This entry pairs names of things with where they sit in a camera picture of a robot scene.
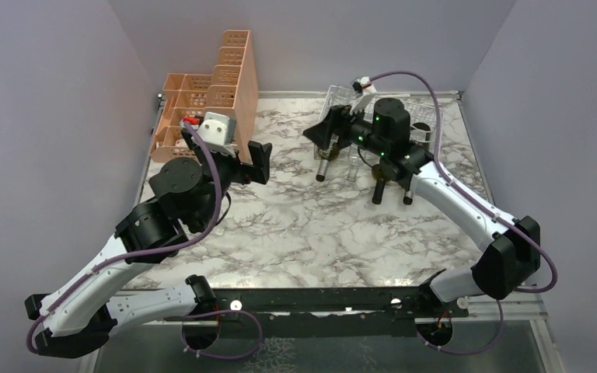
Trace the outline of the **green bottle grey foil neck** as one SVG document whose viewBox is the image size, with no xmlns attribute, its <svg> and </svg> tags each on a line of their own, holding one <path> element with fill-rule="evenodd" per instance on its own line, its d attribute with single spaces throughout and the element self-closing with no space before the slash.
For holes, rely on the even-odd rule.
<svg viewBox="0 0 597 373">
<path fill-rule="evenodd" d="M 336 145 L 333 145 L 329 149 L 321 149 L 317 146 L 314 147 L 314 155 L 319 160 L 319 167 L 316 173 L 316 181 L 322 183 L 326 179 L 326 174 L 329 169 L 330 163 L 337 159 L 340 154 L 340 150 Z"/>
</svg>

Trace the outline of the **green wine bottle white label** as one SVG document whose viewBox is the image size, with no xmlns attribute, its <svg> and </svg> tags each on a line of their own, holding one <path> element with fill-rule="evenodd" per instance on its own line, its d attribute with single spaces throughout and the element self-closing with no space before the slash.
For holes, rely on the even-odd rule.
<svg viewBox="0 0 597 373">
<path fill-rule="evenodd" d="M 383 172 L 380 164 L 374 165 L 371 168 L 372 177 L 375 180 L 375 188 L 372 195 L 372 203 L 379 205 L 382 203 L 382 198 L 388 178 Z"/>
</svg>

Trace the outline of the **green bottle dark brown label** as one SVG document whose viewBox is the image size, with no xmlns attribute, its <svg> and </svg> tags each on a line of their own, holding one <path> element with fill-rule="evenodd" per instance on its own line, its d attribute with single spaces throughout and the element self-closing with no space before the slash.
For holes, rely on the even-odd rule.
<svg viewBox="0 0 597 373">
<path fill-rule="evenodd" d="M 411 140 L 414 143 L 411 148 L 411 155 L 417 155 L 418 158 L 413 163 L 421 166 L 424 163 L 425 152 L 430 151 L 433 131 L 431 127 L 424 122 L 416 122 L 411 125 Z"/>
</svg>

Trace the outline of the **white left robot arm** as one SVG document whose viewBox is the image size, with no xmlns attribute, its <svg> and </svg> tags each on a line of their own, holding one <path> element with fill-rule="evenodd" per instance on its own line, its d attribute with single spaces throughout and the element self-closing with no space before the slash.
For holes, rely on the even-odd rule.
<svg viewBox="0 0 597 373">
<path fill-rule="evenodd" d="M 217 301 L 202 276 L 120 301 L 115 294 L 139 274 L 202 241 L 218 224 L 231 184 L 267 183 L 272 145 L 251 141 L 248 148 L 248 164 L 237 155 L 202 149 L 195 158 L 167 162 L 149 180 L 153 197 L 132 209 L 78 274 L 50 294 L 26 299 L 26 313 L 33 321 L 26 337 L 29 351 L 77 358 L 130 326 L 165 317 L 209 317 Z"/>
</svg>

